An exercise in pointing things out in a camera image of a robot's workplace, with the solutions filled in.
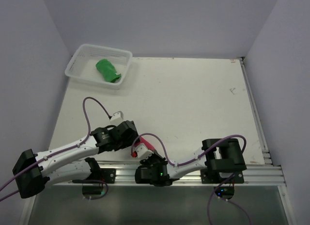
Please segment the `green microfiber towel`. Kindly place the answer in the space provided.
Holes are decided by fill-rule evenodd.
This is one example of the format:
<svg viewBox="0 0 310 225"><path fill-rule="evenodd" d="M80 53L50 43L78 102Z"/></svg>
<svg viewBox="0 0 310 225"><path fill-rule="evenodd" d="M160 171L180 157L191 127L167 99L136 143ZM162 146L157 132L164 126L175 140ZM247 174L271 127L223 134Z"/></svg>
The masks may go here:
<svg viewBox="0 0 310 225"><path fill-rule="evenodd" d="M122 76L121 73L117 72L114 65L107 59L98 61L95 67L106 82L115 83Z"/></svg>

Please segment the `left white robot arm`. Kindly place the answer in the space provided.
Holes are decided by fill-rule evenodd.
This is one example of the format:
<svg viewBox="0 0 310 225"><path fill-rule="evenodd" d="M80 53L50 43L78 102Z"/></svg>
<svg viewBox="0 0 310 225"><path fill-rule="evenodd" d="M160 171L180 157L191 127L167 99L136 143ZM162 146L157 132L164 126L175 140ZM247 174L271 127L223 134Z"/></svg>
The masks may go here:
<svg viewBox="0 0 310 225"><path fill-rule="evenodd" d="M83 139L50 151L23 151L13 167L20 197L32 197L65 181L99 183L104 177L94 155L130 147L137 136L134 122L123 121L96 128Z"/></svg>

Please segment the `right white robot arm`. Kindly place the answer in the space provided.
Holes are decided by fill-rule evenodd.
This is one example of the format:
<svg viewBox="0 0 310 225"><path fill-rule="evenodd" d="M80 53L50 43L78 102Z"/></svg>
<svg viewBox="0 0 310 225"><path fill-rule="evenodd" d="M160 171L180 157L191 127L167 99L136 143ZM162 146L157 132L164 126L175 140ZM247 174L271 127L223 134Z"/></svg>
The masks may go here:
<svg viewBox="0 0 310 225"><path fill-rule="evenodd" d="M206 183L228 182L233 174L247 169L243 153L236 138L229 138L212 146L220 139L202 141L202 147L193 153L192 162L174 161L171 165L147 141L137 144L132 157L140 159L140 166L135 171L137 184L150 184L164 187L185 175L198 171L207 178Z"/></svg>

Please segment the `white plastic basket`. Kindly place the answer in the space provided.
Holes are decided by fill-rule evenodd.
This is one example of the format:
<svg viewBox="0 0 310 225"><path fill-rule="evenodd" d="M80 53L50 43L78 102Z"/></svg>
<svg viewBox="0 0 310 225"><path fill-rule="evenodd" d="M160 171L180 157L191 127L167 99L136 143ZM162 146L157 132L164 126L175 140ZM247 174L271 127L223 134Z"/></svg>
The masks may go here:
<svg viewBox="0 0 310 225"><path fill-rule="evenodd" d="M127 50L83 44L69 61L65 75L79 82L119 89L132 56Z"/></svg>

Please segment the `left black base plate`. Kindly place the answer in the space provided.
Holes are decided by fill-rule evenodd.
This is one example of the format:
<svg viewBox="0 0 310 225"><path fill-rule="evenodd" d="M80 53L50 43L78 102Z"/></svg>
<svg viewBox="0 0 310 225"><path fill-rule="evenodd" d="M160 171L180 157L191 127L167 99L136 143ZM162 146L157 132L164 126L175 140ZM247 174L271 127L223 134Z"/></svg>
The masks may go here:
<svg viewBox="0 0 310 225"><path fill-rule="evenodd" d="M115 168L103 168L95 170L86 179L75 179L73 183L85 183L85 184L113 184L116 178Z"/></svg>

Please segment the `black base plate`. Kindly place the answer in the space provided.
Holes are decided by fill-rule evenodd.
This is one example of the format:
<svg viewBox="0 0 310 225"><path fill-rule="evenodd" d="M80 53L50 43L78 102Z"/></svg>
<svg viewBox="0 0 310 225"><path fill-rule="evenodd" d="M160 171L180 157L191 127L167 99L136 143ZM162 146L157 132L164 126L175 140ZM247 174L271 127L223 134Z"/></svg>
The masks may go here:
<svg viewBox="0 0 310 225"><path fill-rule="evenodd" d="M116 178L115 168L103 168L95 170L86 179L75 179L73 183L85 183L85 184L113 184Z"/></svg>
<svg viewBox="0 0 310 225"><path fill-rule="evenodd" d="M202 184L220 184L232 175L232 173L209 172L207 169L201 169L200 174ZM236 172L234 173L234 177L232 177L227 183L243 184L244 182L243 173Z"/></svg>

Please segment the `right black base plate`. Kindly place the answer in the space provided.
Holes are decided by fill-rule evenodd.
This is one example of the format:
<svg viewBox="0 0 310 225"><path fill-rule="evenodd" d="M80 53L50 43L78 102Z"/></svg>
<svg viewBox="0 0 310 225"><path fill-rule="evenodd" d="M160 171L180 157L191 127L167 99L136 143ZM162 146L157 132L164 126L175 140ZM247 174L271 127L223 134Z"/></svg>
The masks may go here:
<svg viewBox="0 0 310 225"><path fill-rule="evenodd" d="M202 184L220 184L232 175L232 173L209 172L207 169L201 169L200 174ZM243 173L236 172L234 173L234 177L232 177L227 183L243 184L244 182Z"/></svg>

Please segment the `aluminium mounting rail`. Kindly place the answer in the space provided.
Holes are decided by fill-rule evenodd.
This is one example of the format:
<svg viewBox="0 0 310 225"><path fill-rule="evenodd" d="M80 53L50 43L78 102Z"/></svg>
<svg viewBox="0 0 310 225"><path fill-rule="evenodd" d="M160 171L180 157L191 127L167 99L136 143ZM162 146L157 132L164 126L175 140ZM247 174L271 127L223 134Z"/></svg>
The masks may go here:
<svg viewBox="0 0 310 225"><path fill-rule="evenodd" d="M92 158L75 161L44 177L45 186L58 183L82 183L84 180L102 180L117 185L153 185L164 187L170 185L216 186L224 183L227 186L284 186L285 179L280 167L250 166L237 173L211 173L198 164L175 170L169 166L146 165L138 162L95 161Z"/></svg>

